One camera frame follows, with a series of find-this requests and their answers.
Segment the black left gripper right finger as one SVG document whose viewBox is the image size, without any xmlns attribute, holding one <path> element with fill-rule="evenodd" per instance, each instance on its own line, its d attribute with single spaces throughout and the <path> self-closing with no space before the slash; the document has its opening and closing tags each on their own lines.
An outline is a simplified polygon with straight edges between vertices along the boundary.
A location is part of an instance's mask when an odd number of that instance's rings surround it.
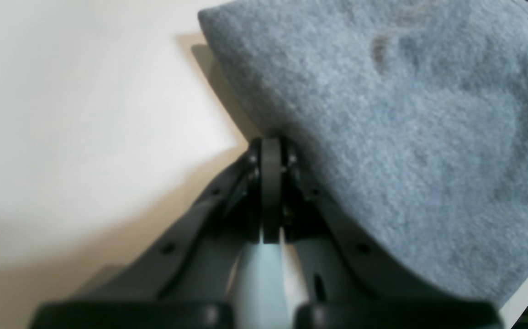
<svg viewBox="0 0 528 329">
<path fill-rule="evenodd" d="M 500 329 L 485 301 L 426 283 L 376 242 L 316 181 L 296 143 L 282 139 L 288 240 L 309 295 L 296 329 Z"/>
</svg>

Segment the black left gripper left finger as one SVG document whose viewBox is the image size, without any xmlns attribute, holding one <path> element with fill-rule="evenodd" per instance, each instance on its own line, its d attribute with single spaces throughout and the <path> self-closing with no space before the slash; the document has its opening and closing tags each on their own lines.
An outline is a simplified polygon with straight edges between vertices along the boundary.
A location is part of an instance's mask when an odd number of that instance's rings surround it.
<svg viewBox="0 0 528 329">
<path fill-rule="evenodd" d="M 64 301 L 43 304 L 31 329 L 232 329 L 229 275 L 259 239 L 256 138 L 130 265 Z"/>
</svg>

